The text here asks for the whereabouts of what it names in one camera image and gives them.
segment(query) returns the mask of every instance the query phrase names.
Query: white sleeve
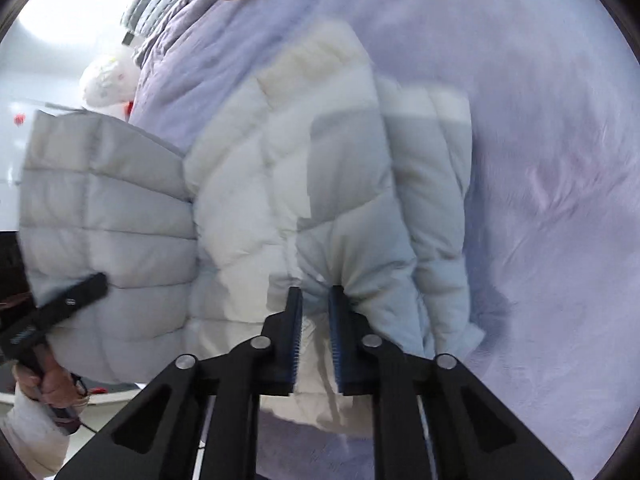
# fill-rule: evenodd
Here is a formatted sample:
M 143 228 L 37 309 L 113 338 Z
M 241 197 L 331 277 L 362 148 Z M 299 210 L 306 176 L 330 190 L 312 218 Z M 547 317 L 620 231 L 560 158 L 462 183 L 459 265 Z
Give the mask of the white sleeve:
M 0 430 L 38 480 L 55 475 L 62 467 L 69 437 L 60 433 L 39 403 L 15 389 L 14 408 L 0 419 Z

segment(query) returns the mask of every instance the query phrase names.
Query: metal rivet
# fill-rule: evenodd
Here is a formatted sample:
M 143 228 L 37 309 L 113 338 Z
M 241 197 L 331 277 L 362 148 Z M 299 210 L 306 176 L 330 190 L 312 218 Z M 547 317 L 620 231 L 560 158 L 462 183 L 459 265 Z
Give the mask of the metal rivet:
M 256 350 L 264 350 L 271 346 L 271 339 L 265 335 L 259 335 L 251 339 L 251 346 Z
M 436 358 L 436 363 L 440 368 L 444 368 L 445 370 L 453 370 L 458 364 L 458 360 L 453 357 L 453 355 L 442 354 Z
M 176 367 L 180 368 L 180 370 L 188 370 L 189 368 L 193 368 L 196 364 L 196 358 L 192 355 L 181 355 L 175 360 Z
M 382 338 L 376 334 L 367 334 L 362 338 L 362 344 L 367 348 L 378 348 L 382 345 Z

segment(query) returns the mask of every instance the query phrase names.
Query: puffer jacket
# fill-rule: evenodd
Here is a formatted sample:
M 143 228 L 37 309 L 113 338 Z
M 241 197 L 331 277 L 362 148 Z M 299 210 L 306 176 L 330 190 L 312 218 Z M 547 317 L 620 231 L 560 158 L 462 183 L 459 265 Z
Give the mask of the puffer jacket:
M 150 380 L 181 353 L 257 335 L 300 286 L 296 394 L 263 407 L 370 432 L 367 401 L 335 393 L 326 298 L 343 285 L 406 352 L 463 358 L 468 101 L 377 75 L 354 32 L 325 22 L 249 77 L 183 157 L 122 121 L 37 117 L 20 241 L 34 293 L 105 272 L 110 293 L 50 335 L 58 360 L 101 381 Z

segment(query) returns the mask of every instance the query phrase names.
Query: person's arm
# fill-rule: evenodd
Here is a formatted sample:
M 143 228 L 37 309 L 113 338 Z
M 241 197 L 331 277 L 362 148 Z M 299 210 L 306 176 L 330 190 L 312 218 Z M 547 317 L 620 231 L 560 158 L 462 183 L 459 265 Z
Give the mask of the person's arm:
M 0 430 L 16 455 L 38 480 L 55 475 L 62 467 L 69 437 L 58 430 L 43 406 L 34 400 L 37 398 L 34 387 L 40 387 L 43 402 L 58 408 L 75 405 L 80 411 L 88 400 L 78 394 L 68 372 L 56 363 L 53 355 L 46 360 L 43 381 L 26 368 L 15 368 L 17 386 L 14 408 L 4 419 L 0 419 Z

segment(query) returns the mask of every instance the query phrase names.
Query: mattress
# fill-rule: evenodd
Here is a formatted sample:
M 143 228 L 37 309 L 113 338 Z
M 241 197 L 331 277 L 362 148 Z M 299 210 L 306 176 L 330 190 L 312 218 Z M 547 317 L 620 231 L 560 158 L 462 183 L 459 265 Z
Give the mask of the mattress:
M 465 253 L 487 337 L 467 365 L 593 479 L 640 405 L 640 66 L 600 2 L 197 1 L 159 31 L 130 118 L 182 150 L 325 17 L 347 20 L 381 73 L 468 94 Z M 268 478 L 373 478 L 370 442 L 269 416 L 262 430 Z

